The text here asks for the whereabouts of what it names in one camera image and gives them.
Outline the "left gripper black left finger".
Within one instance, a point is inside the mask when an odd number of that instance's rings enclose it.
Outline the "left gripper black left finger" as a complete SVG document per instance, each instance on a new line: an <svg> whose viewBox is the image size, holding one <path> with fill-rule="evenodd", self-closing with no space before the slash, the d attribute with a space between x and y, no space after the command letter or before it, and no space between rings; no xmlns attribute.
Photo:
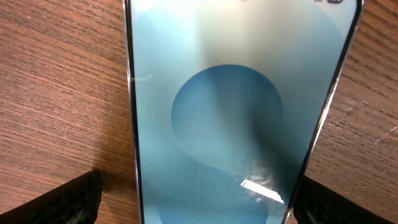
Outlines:
<svg viewBox="0 0 398 224"><path fill-rule="evenodd" d="M1 214L1 224L94 224L102 191L103 180L95 169Z"/></svg>

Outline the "turquoise screen Galaxy smartphone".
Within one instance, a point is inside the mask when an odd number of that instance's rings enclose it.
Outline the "turquoise screen Galaxy smartphone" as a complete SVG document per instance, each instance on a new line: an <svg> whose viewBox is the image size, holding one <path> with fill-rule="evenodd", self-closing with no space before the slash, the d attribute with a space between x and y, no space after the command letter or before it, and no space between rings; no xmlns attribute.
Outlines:
<svg viewBox="0 0 398 224"><path fill-rule="evenodd" d="M364 1L124 1L141 223L285 223Z"/></svg>

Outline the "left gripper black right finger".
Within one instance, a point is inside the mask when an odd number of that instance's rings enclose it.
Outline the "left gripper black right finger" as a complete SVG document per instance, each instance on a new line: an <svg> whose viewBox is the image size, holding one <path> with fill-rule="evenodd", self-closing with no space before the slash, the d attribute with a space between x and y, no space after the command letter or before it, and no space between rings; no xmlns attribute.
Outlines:
<svg viewBox="0 0 398 224"><path fill-rule="evenodd" d="M298 224L392 224L307 176L295 196L293 213Z"/></svg>

